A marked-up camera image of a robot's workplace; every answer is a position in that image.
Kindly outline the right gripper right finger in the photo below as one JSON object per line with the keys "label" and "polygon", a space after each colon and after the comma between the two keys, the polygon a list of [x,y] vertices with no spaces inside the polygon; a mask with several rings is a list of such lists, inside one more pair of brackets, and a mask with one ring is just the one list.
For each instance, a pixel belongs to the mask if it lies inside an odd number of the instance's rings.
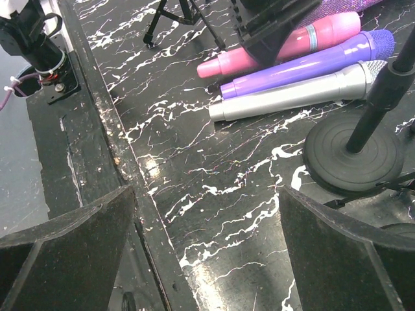
{"label": "right gripper right finger", "polygon": [[414,309],[414,239],[291,187],[281,191],[279,211],[303,310]]}

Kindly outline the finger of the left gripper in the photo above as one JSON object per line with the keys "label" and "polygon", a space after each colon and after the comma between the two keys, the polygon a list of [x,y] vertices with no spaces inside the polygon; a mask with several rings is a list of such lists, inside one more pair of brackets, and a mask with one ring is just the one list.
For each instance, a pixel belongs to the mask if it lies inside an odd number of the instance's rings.
{"label": "finger of the left gripper", "polygon": [[292,31],[319,0],[232,1],[231,16],[239,44],[260,65],[272,65]]}

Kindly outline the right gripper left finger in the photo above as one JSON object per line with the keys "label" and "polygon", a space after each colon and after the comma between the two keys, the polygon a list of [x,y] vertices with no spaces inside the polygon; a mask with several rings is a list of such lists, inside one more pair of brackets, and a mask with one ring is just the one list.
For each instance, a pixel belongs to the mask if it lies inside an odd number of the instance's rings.
{"label": "right gripper left finger", "polygon": [[2,310],[106,310],[136,197],[123,186],[1,238]]}

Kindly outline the pink microphone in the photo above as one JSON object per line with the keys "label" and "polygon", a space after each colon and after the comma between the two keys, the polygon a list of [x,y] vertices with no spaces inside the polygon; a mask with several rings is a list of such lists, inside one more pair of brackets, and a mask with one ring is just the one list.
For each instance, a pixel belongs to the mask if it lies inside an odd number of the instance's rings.
{"label": "pink microphone", "polygon": [[[306,27],[294,30],[272,64],[334,47],[360,31],[361,20],[357,12],[343,12],[323,17]],[[257,68],[259,64],[239,47],[200,64],[197,73],[200,78],[209,78],[246,73]]]}

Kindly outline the glitter purple microphone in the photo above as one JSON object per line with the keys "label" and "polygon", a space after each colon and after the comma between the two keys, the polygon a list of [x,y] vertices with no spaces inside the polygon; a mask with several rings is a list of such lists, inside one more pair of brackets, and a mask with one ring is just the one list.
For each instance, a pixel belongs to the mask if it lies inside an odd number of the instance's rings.
{"label": "glitter purple microphone", "polygon": [[321,5],[307,15],[297,26],[302,28],[323,17],[343,12],[361,12],[381,0],[323,0]]}

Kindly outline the black tripod mic stand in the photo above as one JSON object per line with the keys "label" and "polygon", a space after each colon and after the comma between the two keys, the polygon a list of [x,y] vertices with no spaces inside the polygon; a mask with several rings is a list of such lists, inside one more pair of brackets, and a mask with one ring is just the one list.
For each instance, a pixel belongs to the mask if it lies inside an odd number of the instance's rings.
{"label": "black tripod mic stand", "polygon": [[156,26],[158,24],[158,21],[160,20],[161,16],[167,17],[171,19],[172,21],[175,21],[182,25],[190,25],[195,26],[198,21],[201,19],[207,29],[209,30],[210,34],[213,36],[214,42],[219,48],[220,51],[226,50],[226,44],[224,40],[215,32],[213,29],[211,23],[206,19],[205,15],[202,13],[200,7],[196,4],[196,1],[190,0],[179,0],[179,5],[182,10],[182,15],[177,16],[165,9],[165,6],[167,4],[167,0],[161,0],[158,4],[158,7],[156,9],[156,13],[154,14],[154,17],[148,26],[148,29],[143,37],[143,42],[148,45],[149,47],[153,47],[154,43],[152,42],[154,31],[156,29]]}

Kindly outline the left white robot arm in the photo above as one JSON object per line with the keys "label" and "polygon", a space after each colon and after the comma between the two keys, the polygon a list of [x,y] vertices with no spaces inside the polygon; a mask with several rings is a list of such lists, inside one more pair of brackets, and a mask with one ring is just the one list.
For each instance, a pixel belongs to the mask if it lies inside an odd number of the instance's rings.
{"label": "left white robot arm", "polygon": [[[272,65],[298,24],[321,1],[232,1],[239,43],[257,63]],[[53,38],[61,31],[62,17],[43,11],[40,1],[1,2],[1,47],[24,58],[35,70],[48,104],[80,90],[69,53]]]}

